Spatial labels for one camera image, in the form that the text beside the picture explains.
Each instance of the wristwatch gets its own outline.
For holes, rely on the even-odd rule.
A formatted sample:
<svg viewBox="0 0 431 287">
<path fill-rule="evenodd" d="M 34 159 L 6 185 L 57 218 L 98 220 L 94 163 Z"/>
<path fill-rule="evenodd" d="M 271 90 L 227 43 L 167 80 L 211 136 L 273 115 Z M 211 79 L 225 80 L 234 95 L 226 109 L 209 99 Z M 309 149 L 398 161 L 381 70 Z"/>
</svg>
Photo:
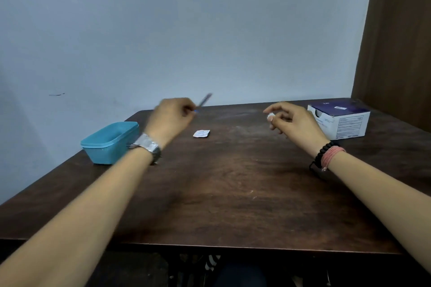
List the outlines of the wristwatch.
<svg viewBox="0 0 431 287">
<path fill-rule="evenodd" d="M 129 148 L 134 149 L 137 147 L 148 150 L 153 155 L 153 162 L 151 165 L 157 164 L 159 158 L 162 157 L 162 151 L 159 148 L 159 144 L 155 143 L 147 134 L 142 133 L 138 139 L 130 145 Z"/>
</svg>

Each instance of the white box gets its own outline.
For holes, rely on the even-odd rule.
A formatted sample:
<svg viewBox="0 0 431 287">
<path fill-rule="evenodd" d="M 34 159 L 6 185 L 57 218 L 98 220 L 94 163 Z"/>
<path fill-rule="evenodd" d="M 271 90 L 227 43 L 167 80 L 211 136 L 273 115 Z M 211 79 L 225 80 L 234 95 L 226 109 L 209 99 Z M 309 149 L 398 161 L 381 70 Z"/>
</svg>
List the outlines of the white box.
<svg viewBox="0 0 431 287">
<path fill-rule="evenodd" d="M 330 140 L 364 136 L 370 118 L 369 110 L 349 99 L 312 103 L 307 110 Z"/>
</svg>

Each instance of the black beaded bracelet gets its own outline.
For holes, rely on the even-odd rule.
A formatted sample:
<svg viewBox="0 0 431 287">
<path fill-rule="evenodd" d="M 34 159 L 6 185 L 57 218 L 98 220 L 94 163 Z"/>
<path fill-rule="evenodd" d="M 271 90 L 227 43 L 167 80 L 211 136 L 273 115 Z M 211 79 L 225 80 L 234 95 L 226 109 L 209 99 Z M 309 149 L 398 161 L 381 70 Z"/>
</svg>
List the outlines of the black beaded bracelet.
<svg viewBox="0 0 431 287">
<path fill-rule="evenodd" d="M 322 157 L 325 154 L 325 152 L 328 151 L 333 146 L 340 146 L 340 145 L 337 142 L 330 141 L 328 144 L 325 144 L 323 148 L 320 149 L 320 152 L 316 155 L 316 158 L 314 158 L 314 161 L 309 166 L 310 170 L 313 164 L 315 164 L 317 168 L 322 169 L 322 163 L 321 163 Z"/>
</svg>

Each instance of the small white packet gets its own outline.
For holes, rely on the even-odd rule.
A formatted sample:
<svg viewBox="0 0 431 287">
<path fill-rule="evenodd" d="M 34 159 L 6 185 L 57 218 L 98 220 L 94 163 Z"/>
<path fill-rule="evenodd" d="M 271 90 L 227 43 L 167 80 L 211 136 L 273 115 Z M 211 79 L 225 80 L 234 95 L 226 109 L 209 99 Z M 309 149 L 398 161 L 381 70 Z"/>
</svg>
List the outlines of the small white packet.
<svg viewBox="0 0 431 287">
<path fill-rule="evenodd" d="M 207 137 L 208 134 L 209 134 L 209 130 L 206 131 L 206 130 L 201 129 L 199 131 L 196 131 L 193 134 L 193 137 Z"/>
</svg>

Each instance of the pink thread bracelet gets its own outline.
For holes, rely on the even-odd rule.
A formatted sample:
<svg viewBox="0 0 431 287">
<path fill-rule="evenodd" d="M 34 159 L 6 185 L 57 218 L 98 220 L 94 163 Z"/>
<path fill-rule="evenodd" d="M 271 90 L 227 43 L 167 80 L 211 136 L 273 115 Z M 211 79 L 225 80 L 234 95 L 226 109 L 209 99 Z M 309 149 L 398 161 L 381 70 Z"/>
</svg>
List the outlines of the pink thread bracelet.
<svg viewBox="0 0 431 287">
<path fill-rule="evenodd" d="M 328 169 L 328 165 L 331 162 L 334 155 L 336 155 L 338 152 L 341 152 L 341 151 L 346 152 L 346 150 L 343 149 L 342 147 L 333 146 L 323 154 L 322 160 L 321 160 L 322 171 L 325 171 L 326 169 Z"/>
</svg>

